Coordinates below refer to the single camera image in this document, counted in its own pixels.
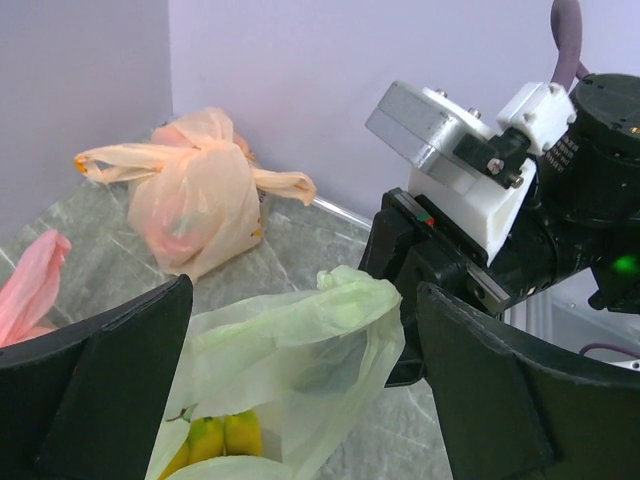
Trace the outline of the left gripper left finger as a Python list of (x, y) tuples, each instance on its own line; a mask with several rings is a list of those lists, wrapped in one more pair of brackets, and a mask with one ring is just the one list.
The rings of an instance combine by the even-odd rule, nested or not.
[(2, 348), (2, 478), (144, 478), (192, 304), (181, 275)]

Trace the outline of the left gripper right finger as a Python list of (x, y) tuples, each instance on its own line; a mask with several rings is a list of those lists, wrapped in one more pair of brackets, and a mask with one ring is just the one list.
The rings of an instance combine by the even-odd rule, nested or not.
[(639, 375), (418, 287), (417, 324), (456, 479), (636, 479)]

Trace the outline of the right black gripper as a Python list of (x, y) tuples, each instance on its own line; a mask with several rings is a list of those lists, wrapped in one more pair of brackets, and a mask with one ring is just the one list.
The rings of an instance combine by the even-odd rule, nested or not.
[(542, 210), (521, 211), (490, 259), (425, 196), (401, 188), (384, 193), (359, 268), (390, 281), (402, 296), (405, 347), (386, 385), (412, 385), (426, 374), (416, 319), (420, 283), (433, 283), (497, 317), (592, 263), (592, 231)]

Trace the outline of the yellow fake banana bunch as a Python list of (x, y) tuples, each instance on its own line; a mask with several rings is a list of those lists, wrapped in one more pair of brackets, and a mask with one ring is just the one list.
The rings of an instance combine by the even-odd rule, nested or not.
[(247, 410), (225, 417), (200, 417), (190, 422), (186, 439), (159, 475), (222, 456), (262, 456), (262, 429), (257, 413)]

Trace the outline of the green avocado-print plastic bag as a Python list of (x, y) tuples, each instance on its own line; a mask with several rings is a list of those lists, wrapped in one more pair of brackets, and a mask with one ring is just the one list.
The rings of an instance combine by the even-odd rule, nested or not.
[(244, 299), (187, 329), (146, 475), (158, 478), (201, 417), (257, 415), (264, 452), (181, 469), (181, 479), (312, 479), (381, 394), (405, 336), (401, 295), (348, 266), (313, 290)]

